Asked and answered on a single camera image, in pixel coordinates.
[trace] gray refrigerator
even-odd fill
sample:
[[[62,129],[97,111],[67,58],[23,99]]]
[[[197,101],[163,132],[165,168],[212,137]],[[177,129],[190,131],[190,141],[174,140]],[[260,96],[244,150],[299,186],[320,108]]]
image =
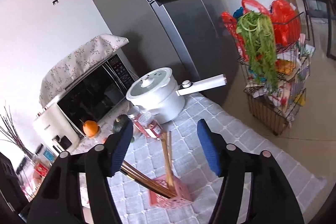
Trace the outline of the gray refrigerator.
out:
[[[112,34],[127,37],[122,50],[139,76],[170,67],[199,81],[224,73],[228,85],[202,92],[225,101],[237,72],[235,43],[221,22],[221,0],[93,0]]]

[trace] red plastic bag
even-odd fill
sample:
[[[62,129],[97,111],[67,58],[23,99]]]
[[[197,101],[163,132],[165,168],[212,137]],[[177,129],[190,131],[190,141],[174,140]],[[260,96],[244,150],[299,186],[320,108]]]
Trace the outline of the red plastic bag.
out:
[[[286,0],[272,2],[271,20],[277,44],[283,47],[295,43],[300,37],[300,21],[297,14]]]
[[[241,35],[236,33],[237,29],[237,20],[228,12],[222,13],[222,20],[224,23],[224,26],[227,28],[229,33],[236,38],[236,48],[238,50],[239,55],[245,60],[248,61],[249,57],[247,56],[245,52],[244,47],[244,39]]]
[[[267,10],[265,6],[261,5],[256,0],[241,0],[241,5],[244,8],[244,14],[251,11],[248,8],[246,8],[246,5],[250,5],[252,7],[256,7],[259,10],[259,12],[261,12],[263,15],[270,15],[269,10]]]

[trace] microwave control panel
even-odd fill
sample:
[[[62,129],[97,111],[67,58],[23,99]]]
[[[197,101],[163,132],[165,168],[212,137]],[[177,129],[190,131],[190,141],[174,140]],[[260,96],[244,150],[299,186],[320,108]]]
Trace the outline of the microwave control panel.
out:
[[[110,64],[112,70],[118,76],[120,81],[123,83],[126,90],[128,90],[131,87],[131,85],[134,83],[134,80],[131,77],[128,70],[126,69],[125,65],[120,60],[119,56],[117,54],[114,55],[113,57],[109,59],[108,63]]]

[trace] wire rack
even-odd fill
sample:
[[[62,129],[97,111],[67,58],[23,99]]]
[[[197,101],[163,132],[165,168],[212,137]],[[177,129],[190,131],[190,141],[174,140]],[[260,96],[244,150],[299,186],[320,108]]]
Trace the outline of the wire rack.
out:
[[[233,21],[224,22],[235,39],[240,55],[238,62],[245,79],[244,93],[247,95],[249,110],[275,135],[279,135],[290,125],[305,103],[304,86],[310,75],[310,57],[306,51],[308,29],[305,13],[300,13],[285,23],[273,22],[278,72],[276,91],[271,89],[267,79],[251,70],[243,39],[232,32],[236,24]]]

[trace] beige floor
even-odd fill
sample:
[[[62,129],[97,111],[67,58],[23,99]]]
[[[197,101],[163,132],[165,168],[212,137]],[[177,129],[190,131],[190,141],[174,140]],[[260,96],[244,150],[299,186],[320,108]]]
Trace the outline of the beige floor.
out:
[[[249,113],[241,70],[223,105],[229,114],[289,153],[310,172],[327,178],[326,187],[304,214],[306,222],[317,213],[336,182],[336,61],[325,55],[327,24],[313,23],[313,28],[316,51],[311,59],[310,77],[306,82],[306,104],[301,107],[291,128],[276,137]]]

